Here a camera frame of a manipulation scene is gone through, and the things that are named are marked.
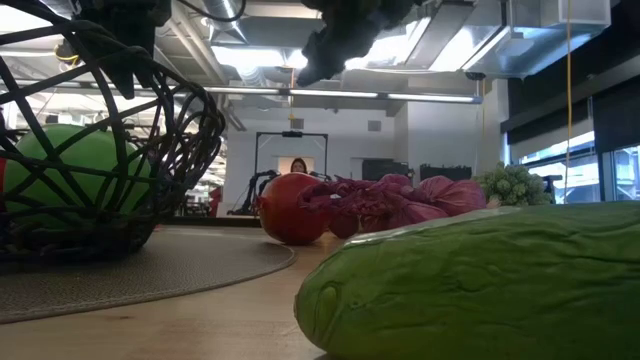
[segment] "table surface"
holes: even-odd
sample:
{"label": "table surface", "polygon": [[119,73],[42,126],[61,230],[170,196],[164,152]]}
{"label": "table surface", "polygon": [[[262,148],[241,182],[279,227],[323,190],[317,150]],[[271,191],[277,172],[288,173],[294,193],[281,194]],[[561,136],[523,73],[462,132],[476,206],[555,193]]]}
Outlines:
{"label": "table surface", "polygon": [[[165,230],[179,233],[181,229]],[[265,236],[260,229],[229,229]],[[113,309],[0,326],[3,360],[313,360],[293,299],[304,278],[341,241],[296,248],[291,267],[256,280]]]}

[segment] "broccoli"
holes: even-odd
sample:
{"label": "broccoli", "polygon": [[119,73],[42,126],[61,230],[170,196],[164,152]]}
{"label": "broccoli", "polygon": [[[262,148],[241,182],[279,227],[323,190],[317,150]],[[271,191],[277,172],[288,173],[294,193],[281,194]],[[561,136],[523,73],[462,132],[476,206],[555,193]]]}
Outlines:
{"label": "broccoli", "polygon": [[484,190],[487,201],[498,200],[503,206],[545,205],[551,202],[544,192],[544,182],[538,175],[529,174],[521,165],[498,163],[494,171],[474,178]]}

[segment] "wall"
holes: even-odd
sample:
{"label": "wall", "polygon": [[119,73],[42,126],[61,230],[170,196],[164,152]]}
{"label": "wall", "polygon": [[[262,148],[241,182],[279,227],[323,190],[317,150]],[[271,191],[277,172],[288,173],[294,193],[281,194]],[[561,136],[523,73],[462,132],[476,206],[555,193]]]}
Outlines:
{"label": "wall", "polygon": [[473,167],[477,150],[479,106],[409,104],[409,167],[419,181],[420,165]]}
{"label": "wall", "polygon": [[493,170],[498,161],[509,163],[509,150],[506,138],[500,133],[500,123],[509,119],[509,88],[507,80],[494,80],[491,92],[484,99],[484,137],[482,136],[482,118],[479,121],[480,145],[477,174]]}
{"label": "wall", "polygon": [[[256,132],[282,132],[289,129],[289,110],[237,109],[236,115],[248,131],[229,130],[227,174],[223,201],[233,205],[240,198],[254,173]],[[337,114],[323,109],[296,109],[297,118],[305,120],[305,133],[329,135],[327,173],[345,178],[357,178],[358,164],[364,158],[394,158],[393,118],[384,111],[340,110]],[[369,120],[381,120],[381,132],[368,132]],[[316,171],[324,168],[324,139],[286,139],[281,136],[262,136],[258,153],[258,171],[276,169],[280,156],[312,157]]]}
{"label": "wall", "polygon": [[409,104],[405,104],[394,119],[394,159],[409,162]]}
{"label": "wall", "polygon": [[409,103],[405,108],[395,118],[395,154],[396,159],[407,154],[416,174],[422,164],[469,166],[479,174],[504,157],[500,123],[509,113],[506,80],[493,81],[483,105]]}

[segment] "wire basket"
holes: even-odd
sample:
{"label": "wire basket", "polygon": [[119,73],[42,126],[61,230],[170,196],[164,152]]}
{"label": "wire basket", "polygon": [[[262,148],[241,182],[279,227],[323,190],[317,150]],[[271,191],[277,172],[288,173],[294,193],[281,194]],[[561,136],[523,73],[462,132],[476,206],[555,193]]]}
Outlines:
{"label": "wire basket", "polygon": [[[29,126],[28,129],[8,129],[0,113],[0,158],[6,159],[7,163],[14,162],[14,165],[19,163],[29,173],[22,183],[0,193],[0,202],[7,208],[10,203],[21,206],[19,211],[0,212],[0,262],[93,260],[120,257],[139,250],[156,225],[174,214],[186,191],[196,185],[217,156],[222,144],[220,136],[226,125],[224,117],[217,110],[212,96],[202,87],[154,62],[142,48],[119,43],[102,27],[92,22],[59,17],[37,2],[2,3],[45,19],[52,26],[0,35],[0,46],[61,34],[76,49],[84,65],[20,87],[0,57],[0,77],[7,90],[0,94],[0,105],[15,102]],[[85,46],[88,43],[109,49],[108,55],[92,56]],[[131,74],[135,74],[146,88],[145,91],[155,94],[155,100],[118,111],[110,84],[101,71],[105,66],[116,64],[126,64]],[[26,97],[85,74],[93,76],[107,106],[108,116],[53,146]],[[175,85],[169,86],[169,79]],[[177,99],[181,101],[181,110],[174,113]],[[189,112],[196,99],[203,104],[202,108]],[[149,137],[132,137],[126,131],[124,119],[153,108],[155,117]],[[197,124],[196,133],[186,131],[191,123]],[[65,164],[61,158],[65,151],[100,131],[112,135],[117,159],[113,169],[105,171]],[[16,145],[26,134],[37,138],[46,157],[27,157],[18,150]],[[126,151],[130,146],[135,149],[133,153]],[[135,171],[130,170],[133,163],[138,164],[134,166]],[[143,175],[145,163],[149,170]],[[64,179],[67,190],[61,188],[60,182],[52,180],[53,173],[56,178]],[[97,196],[87,194],[74,177],[78,174],[100,179]],[[25,196],[23,190],[36,181],[46,184],[47,191],[55,193],[64,205],[51,206],[38,198]],[[124,213],[121,211],[123,202],[136,184],[146,184],[147,190],[135,202],[133,210]],[[31,220],[42,216],[55,218],[64,226],[51,228]]]}

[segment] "woman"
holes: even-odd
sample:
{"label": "woman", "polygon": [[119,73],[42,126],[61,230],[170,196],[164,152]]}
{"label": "woman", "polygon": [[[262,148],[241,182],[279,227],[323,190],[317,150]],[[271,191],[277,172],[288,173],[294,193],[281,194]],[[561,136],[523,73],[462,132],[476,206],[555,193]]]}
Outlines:
{"label": "woman", "polygon": [[304,162],[301,158],[296,158],[291,163],[291,172],[301,172],[307,173],[307,163]]}

